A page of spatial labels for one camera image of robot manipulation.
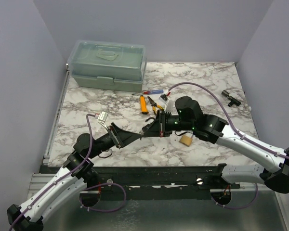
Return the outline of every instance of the pliers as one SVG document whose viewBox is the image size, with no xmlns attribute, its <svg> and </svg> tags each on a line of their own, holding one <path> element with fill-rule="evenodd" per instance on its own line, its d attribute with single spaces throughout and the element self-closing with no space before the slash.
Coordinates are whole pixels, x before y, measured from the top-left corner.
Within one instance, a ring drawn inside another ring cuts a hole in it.
<svg viewBox="0 0 289 231">
<path fill-rule="evenodd" d="M 148 99 L 149 99 L 149 101 L 150 101 L 150 104 L 151 104 L 151 106 L 152 106 L 152 109 L 153 109 L 153 112 L 154 112 L 155 115 L 156 115 L 156 113 L 157 113 L 156 108 L 159 108 L 159 109 L 161 109 L 161 110 L 164 110 L 164 108 L 163 108 L 162 106 L 158 105 L 154 100 L 152 100 L 150 96 L 148 96 Z"/>
</svg>

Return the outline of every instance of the white marble surface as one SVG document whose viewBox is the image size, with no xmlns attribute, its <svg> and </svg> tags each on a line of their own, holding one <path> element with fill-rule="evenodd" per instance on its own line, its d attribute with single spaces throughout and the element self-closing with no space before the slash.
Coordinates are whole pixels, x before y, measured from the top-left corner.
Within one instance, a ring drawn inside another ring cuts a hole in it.
<svg viewBox="0 0 289 231">
<path fill-rule="evenodd" d="M 225 105 L 235 126 L 241 131 L 257 137 L 249 107 L 246 103 L 234 63 L 148 63 L 143 90 L 168 89 L 184 81 L 195 82 L 211 90 Z M 229 100 L 221 95 L 228 90 L 242 104 L 228 107 Z M 197 100 L 204 113 L 225 118 L 221 108 L 205 91 L 195 86 L 181 85 L 175 88 L 172 97 L 188 95 Z M 122 129 L 139 132 L 147 124 L 145 120 L 154 116 L 147 100 L 149 115 L 141 114 L 139 97 L 130 92 L 81 88 L 70 78 L 61 110 L 58 128 L 50 152 L 50 167 L 59 167 L 73 151 L 77 137 L 88 132 L 87 113 L 109 112 L 107 124 L 114 122 Z M 105 134 L 106 130 L 95 119 L 91 119 L 94 137 Z M 225 147 L 193 138 L 192 145 L 179 143 L 179 137 L 172 134 L 167 138 L 144 138 L 123 149 L 113 148 L 110 158 L 95 157 L 95 166 L 208 166 L 227 163 L 232 165 L 253 164 L 250 159 Z"/>
</svg>

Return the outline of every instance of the toolbox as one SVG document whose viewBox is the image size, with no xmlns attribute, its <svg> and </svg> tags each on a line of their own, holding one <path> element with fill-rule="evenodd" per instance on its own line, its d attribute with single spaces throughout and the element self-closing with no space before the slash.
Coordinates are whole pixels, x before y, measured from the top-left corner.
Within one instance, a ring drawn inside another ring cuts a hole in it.
<svg viewBox="0 0 289 231">
<path fill-rule="evenodd" d="M 78 40 L 67 63 L 81 87 L 142 91 L 146 68 L 143 45 Z"/>
</svg>

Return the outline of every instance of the robotic arm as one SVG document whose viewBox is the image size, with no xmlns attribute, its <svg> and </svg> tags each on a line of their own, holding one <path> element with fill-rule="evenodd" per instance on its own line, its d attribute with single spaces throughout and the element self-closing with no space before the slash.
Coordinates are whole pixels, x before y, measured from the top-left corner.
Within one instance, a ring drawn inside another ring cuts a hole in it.
<svg viewBox="0 0 289 231">
<path fill-rule="evenodd" d="M 220 188 L 225 184 L 251 182 L 265 184 L 268 188 L 279 193 L 289 192 L 289 160 L 281 157 L 281 155 L 289 157 L 289 148 L 284 150 L 273 147 L 242 132 L 240 133 L 243 136 L 238 136 L 226 120 L 215 115 L 204 114 L 198 102 L 188 96 L 177 99 L 175 107 L 178 115 L 159 110 L 155 120 L 143 127 L 139 134 L 124 131 L 114 123 L 107 127 L 102 121 L 101 124 L 106 128 L 107 134 L 93 140 L 94 145 L 89 157 L 98 156 L 113 146 L 123 148 L 143 137 L 168 137 L 173 131 L 192 131 L 200 140 L 228 147 L 258 163 L 258 165 L 253 166 L 220 165 L 222 170 L 217 176 Z M 279 155 L 273 155 L 257 145 L 247 142 L 247 138 L 256 144 L 276 151 Z M 43 222 L 71 196 L 85 188 L 99 184 L 98 173 L 93 169 L 93 163 L 90 160 L 86 160 L 77 171 L 64 180 L 54 183 L 85 159 L 89 146 L 90 135 L 81 134 L 74 145 L 74 152 L 68 157 L 54 178 L 28 201 L 20 206 L 12 205 L 9 207 L 7 211 L 9 223 L 14 223 L 16 231 L 41 231 Z M 37 202 L 30 206 L 32 201 L 39 196 Z"/>
</svg>

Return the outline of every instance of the toolbox lid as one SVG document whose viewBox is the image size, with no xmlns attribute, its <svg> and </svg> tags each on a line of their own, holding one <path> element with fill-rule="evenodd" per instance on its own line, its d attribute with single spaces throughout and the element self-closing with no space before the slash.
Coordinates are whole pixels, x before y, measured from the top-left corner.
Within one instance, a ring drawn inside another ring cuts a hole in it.
<svg viewBox="0 0 289 231">
<path fill-rule="evenodd" d="M 72 66 L 85 64 L 140 69 L 144 51 L 143 45 L 78 40 L 67 62 Z"/>
</svg>

